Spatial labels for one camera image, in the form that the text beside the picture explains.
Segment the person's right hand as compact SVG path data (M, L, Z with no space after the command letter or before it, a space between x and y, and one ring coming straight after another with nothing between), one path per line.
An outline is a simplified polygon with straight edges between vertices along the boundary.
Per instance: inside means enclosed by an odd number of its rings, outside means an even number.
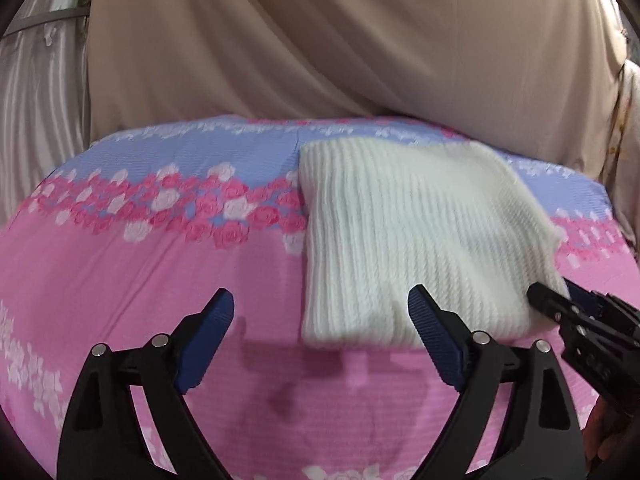
M588 479L639 480L639 405L622 410L599 396L582 430Z

